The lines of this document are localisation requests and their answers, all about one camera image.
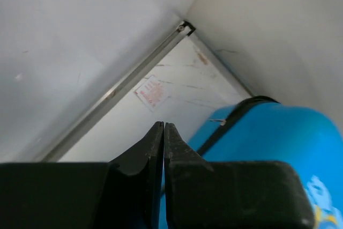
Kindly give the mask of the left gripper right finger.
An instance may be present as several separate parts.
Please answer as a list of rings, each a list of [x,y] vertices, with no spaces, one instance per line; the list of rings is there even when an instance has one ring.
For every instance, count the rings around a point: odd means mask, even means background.
[[[169,228],[314,228],[312,207],[289,164],[206,161],[172,123],[164,143]]]

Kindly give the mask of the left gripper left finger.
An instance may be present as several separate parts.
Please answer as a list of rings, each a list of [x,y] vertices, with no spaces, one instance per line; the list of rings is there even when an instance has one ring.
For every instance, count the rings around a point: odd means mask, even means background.
[[[109,162],[1,164],[1,228],[157,228],[163,131]]]

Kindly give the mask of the blue hard-shell suitcase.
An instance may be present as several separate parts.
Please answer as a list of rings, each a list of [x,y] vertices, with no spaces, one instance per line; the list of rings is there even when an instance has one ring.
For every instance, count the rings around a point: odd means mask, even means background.
[[[256,96],[216,110],[187,144],[210,162],[289,164],[312,207],[314,228],[342,228],[342,136],[322,113]],[[169,228],[165,195],[160,228]]]

